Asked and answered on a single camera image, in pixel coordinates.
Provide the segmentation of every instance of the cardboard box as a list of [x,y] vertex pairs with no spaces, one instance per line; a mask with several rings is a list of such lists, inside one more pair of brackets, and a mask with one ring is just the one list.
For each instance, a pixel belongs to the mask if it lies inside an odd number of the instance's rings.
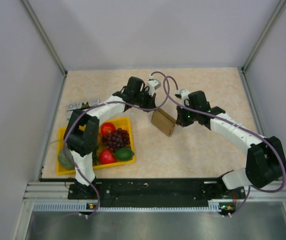
[[153,112],[151,122],[169,137],[173,134],[176,125],[176,120],[161,108]]

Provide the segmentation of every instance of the red tomato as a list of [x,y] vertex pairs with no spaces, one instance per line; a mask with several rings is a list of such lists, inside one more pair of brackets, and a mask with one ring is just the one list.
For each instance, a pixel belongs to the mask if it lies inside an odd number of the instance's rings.
[[99,160],[102,164],[112,164],[117,162],[116,157],[114,157],[113,152],[110,149],[105,149],[99,156]]
[[101,126],[101,134],[103,136],[106,136],[112,132],[114,132],[116,130],[114,124],[112,124],[111,122],[106,122],[104,124],[102,124]]

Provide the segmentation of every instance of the plastic tray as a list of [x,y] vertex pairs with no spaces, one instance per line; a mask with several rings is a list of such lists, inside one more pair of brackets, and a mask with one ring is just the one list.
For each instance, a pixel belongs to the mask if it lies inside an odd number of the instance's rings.
[[[116,129],[118,129],[119,127],[121,129],[127,130],[129,133],[129,140],[131,142],[130,146],[132,148],[132,151],[135,152],[135,148],[134,148],[134,141],[133,141],[133,133],[132,133],[132,128],[131,128],[131,123],[128,117],[122,117],[122,118],[117,118],[117,119],[111,119],[109,121],[106,121],[106,123],[113,123],[116,127]],[[66,127],[61,127],[58,130],[58,139],[62,140],[64,138],[64,134],[65,134],[65,130]],[[101,154],[101,152],[103,150],[106,149],[106,146],[101,142],[101,130],[99,128],[99,135],[98,135],[98,151],[97,151],[97,156],[99,157],[99,155]],[[59,141],[57,143],[57,156],[59,151],[61,151],[61,149],[63,148],[63,141]],[[103,168],[109,168],[109,167],[114,167],[114,166],[120,166],[120,165],[126,165],[126,164],[132,164],[136,161],[135,155],[133,156],[133,158],[129,161],[117,161],[115,163],[110,163],[110,164],[99,164],[96,166],[93,166],[93,169],[103,169]],[[73,174],[75,173],[75,169],[72,170],[67,170],[64,167],[62,167],[59,162],[58,159],[56,159],[56,173],[58,175],[64,175],[64,174]]]

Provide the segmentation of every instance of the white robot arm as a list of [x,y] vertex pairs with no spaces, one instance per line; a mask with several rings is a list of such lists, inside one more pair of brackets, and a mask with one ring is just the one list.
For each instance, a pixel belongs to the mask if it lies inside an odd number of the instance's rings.
[[[216,115],[232,123],[229,124],[221,119],[194,113],[177,106],[178,115],[176,124],[187,127],[194,122],[198,122],[206,126],[209,130],[226,137],[247,156],[246,168],[231,171],[222,176],[222,181],[226,189],[232,190],[251,185],[262,188],[282,176],[280,164],[271,149],[256,136],[240,129],[239,126],[241,124],[233,120],[223,109],[217,106],[210,107],[204,92],[196,91],[190,93],[184,89],[180,91],[177,97],[181,99],[181,104],[186,107]],[[286,159],[280,140],[274,136],[270,138],[261,137],[276,149],[286,171]]]
[[[86,115],[83,116],[83,121],[80,121],[80,124],[75,127],[72,134],[69,136],[67,146],[71,150],[71,154],[77,166],[89,181],[92,182],[95,179],[95,173],[92,166],[92,150],[96,147],[98,126],[114,115],[126,111],[129,107],[122,104],[124,102],[138,105],[145,109],[155,108],[155,90],[160,86],[160,82],[153,78],[149,79],[145,84],[143,80],[137,77],[131,77],[127,86],[124,86],[120,92],[114,93],[109,99],[103,102],[105,104],[104,106],[89,110]],[[82,110],[78,109],[72,113],[65,134],[81,113]],[[85,124],[86,129],[84,132],[78,129],[80,125],[83,126]],[[91,124],[93,125],[93,129],[88,129]],[[75,179],[79,183],[88,186],[88,182],[78,171],[76,171]]]

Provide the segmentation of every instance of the white wall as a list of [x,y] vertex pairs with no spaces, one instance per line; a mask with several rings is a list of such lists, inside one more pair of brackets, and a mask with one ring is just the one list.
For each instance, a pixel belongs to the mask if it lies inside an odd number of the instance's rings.
[[286,154],[286,8],[250,67],[248,81],[266,131],[281,139]]
[[279,0],[30,0],[68,70],[245,63]]
[[0,240],[35,177],[62,76],[18,0],[0,0]]

